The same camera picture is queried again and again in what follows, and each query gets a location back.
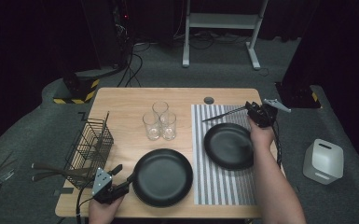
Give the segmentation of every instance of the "black stand base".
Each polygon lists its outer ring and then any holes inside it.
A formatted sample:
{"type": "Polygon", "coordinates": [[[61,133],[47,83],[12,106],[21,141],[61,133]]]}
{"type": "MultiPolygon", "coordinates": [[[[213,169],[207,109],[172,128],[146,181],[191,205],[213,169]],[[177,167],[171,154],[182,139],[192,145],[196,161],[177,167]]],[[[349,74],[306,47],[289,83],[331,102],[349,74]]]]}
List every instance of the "black stand base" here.
{"type": "Polygon", "coordinates": [[[283,105],[289,108],[321,108],[318,97],[310,87],[303,89],[297,94],[293,94],[291,90],[284,88],[281,82],[276,82],[275,87],[281,96],[283,105]]]}
{"type": "Polygon", "coordinates": [[[99,79],[79,80],[75,90],[69,90],[62,81],[53,96],[56,104],[85,104],[95,93],[99,79]]]}

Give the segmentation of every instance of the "gray carpet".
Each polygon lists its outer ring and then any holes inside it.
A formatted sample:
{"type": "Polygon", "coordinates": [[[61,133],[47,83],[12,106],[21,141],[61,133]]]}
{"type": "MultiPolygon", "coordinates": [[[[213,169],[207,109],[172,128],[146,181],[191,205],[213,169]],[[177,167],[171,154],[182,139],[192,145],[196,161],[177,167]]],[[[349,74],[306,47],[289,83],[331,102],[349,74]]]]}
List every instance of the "gray carpet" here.
{"type": "MultiPolygon", "coordinates": [[[[161,45],[139,45],[134,52],[142,57],[143,66],[137,79],[142,87],[207,87],[255,88],[262,99],[279,99],[274,82],[282,81],[284,72],[296,50],[298,41],[282,43],[258,40],[255,50],[261,66],[253,70],[243,42],[214,44],[208,49],[190,49],[190,66],[182,67],[182,48],[161,45]]],[[[203,42],[192,41],[201,48],[203,42]]],[[[140,60],[133,57],[131,68],[136,71],[140,60]]],[[[123,72],[102,77],[98,88],[116,87],[123,72]]],[[[0,137],[0,162],[13,152],[8,169],[15,174],[4,182],[0,190],[0,223],[57,223],[55,215],[57,192],[64,182],[62,177],[51,177],[34,183],[31,169],[34,161],[58,167],[65,164],[76,132],[82,127],[82,115],[92,106],[55,105],[52,97],[61,80],[46,86],[41,92],[43,103],[25,115],[0,137]]],[[[129,87],[138,87],[133,79],[129,87]]],[[[278,122],[283,147],[283,166],[286,176],[296,189],[304,207],[308,223],[359,223],[359,156],[342,129],[321,87],[312,86],[323,108],[296,109],[280,112],[278,122]],[[322,185],[302,174],[305,150],[316,138],[339,145],[344,149],[344,176],[331,185],[322,185]]],[[[159,220],[117,219],[116,223],[156,223],[159,220]]],[[[168,220],[168,223],[228,223],[224,220],[168,220]]],[[[66,218],[62,223],[76,223],[66,218]]],[[[229,223],[243,223],[231,220],[229,223]]]]}

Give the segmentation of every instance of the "striped cloth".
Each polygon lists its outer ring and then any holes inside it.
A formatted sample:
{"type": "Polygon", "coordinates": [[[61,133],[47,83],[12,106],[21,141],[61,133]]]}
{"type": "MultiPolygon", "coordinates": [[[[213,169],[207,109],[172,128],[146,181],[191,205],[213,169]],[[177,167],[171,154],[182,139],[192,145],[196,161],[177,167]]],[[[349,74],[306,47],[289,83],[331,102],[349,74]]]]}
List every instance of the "striped cloth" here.
{"type": "Polygon", "coordinates": [[[236,123],[248,130],[246,110],[211,121],[241,105],[192,105],[194,204],[255,205],[254,168],[229,171],[216,165],[203,149],[203,137],[218,123],[236,123]]]}

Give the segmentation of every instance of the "hand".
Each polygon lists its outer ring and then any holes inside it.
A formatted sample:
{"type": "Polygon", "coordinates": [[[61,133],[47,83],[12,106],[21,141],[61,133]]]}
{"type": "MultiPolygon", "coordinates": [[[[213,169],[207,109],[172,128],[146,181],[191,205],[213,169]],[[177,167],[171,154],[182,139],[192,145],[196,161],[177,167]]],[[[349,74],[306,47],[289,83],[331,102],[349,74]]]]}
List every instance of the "hand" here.
{"type": "Polygon", "coordinates": [[[255,122],[251,118],[249,118],[249,116],[248,116],[248,120],[251,125],[251,139],[254,148],[269,149],[272,144],[272,141],[275,138],[274,131],[272,130],[272,128],[267,127],[261,129],[255,124],[255,122]]]}
{"type": "Polygon", "coordinates": [[[89,203],[89,224],[111,223],[123,199],[124,196],[114,200],[111,204],[98,203],[92,199],[89,203]]]}

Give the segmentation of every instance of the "black wire rack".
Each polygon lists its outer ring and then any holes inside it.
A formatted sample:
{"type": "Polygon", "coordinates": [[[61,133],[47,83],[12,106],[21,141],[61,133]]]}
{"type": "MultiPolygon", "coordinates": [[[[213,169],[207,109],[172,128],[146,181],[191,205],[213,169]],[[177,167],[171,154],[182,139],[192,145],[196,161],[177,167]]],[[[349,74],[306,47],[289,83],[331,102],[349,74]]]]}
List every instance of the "black wire rack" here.
{"type": "Polygon", "coordinates": [[[82,189],[85,185],[91,188],[97,169],[104,168],[106,164],[114,144],[113,136],[106,125],[108,117],[109,112],[105,119],[87,119],[65,157],[65,170],[90,168],[84,177],[66,177],[77,189],[82,189]]]}

